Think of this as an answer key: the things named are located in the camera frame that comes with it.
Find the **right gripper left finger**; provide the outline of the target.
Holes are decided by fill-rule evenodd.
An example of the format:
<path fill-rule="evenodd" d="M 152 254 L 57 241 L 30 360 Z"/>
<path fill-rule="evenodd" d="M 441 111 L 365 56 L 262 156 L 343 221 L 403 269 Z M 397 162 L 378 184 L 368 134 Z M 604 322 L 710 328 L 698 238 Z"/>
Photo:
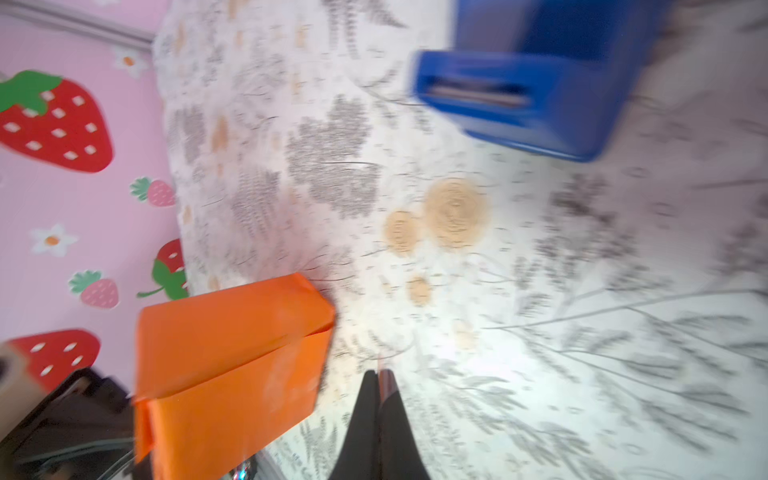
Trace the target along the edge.
<path fill-rule="evenodd" d="M 366 371 L 330 480 L 374 480 L 379 473 L 379 380 Z"/>

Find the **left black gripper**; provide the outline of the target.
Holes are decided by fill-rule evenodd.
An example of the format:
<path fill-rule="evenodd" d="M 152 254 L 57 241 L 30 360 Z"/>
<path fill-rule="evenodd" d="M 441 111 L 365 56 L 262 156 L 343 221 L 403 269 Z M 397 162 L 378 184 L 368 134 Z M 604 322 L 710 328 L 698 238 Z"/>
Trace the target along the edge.
<path fill-rule="evenodd" d="M 1 441 L 3 479 L 130 479 L 132 399 L 110 377 L 72 373 Z"/>

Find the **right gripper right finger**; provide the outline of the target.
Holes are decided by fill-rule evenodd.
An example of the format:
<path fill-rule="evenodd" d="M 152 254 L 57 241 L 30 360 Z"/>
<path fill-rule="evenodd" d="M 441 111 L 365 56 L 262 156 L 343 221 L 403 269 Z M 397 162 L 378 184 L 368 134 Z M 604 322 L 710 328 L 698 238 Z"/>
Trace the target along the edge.
<path fill-rule="evenodd" d="M 385 480 L 429 480 L 394 372 L 378 372 L 380 475 Z"/>

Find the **orange yellow wrapping paper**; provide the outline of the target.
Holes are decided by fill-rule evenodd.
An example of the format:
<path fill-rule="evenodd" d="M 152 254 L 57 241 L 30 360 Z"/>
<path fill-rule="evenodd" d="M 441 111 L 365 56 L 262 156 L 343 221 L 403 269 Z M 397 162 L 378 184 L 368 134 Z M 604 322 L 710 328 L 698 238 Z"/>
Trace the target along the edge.
<path fill-rule="evenodd" d="M 144 309 L 135 451 L 156 479 L 218 479 L 314 410 L 333 305 L 291 275 Z"/>

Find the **blue tape dispenser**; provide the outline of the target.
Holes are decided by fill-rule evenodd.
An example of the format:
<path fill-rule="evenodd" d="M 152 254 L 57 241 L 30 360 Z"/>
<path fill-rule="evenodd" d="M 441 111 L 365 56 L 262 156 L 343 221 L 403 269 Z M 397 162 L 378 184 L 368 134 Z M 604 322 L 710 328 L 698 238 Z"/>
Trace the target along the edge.
<path fill-rule="evenodd" d="M 415 96 L 471 137 L 573 162 L 604 150 L 669 1 L 459 1 Z"/>

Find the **left aluminium corner post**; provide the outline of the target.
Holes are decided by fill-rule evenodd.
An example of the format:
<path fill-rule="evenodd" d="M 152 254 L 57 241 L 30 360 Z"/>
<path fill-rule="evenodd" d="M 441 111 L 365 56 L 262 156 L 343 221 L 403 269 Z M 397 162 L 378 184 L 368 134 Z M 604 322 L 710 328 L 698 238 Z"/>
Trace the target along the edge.
<path fill-rule="evenodd" d="M 106 43 L 150 52 L 155 35 L 50 1 L 1 1 L 1 14 Z"/>

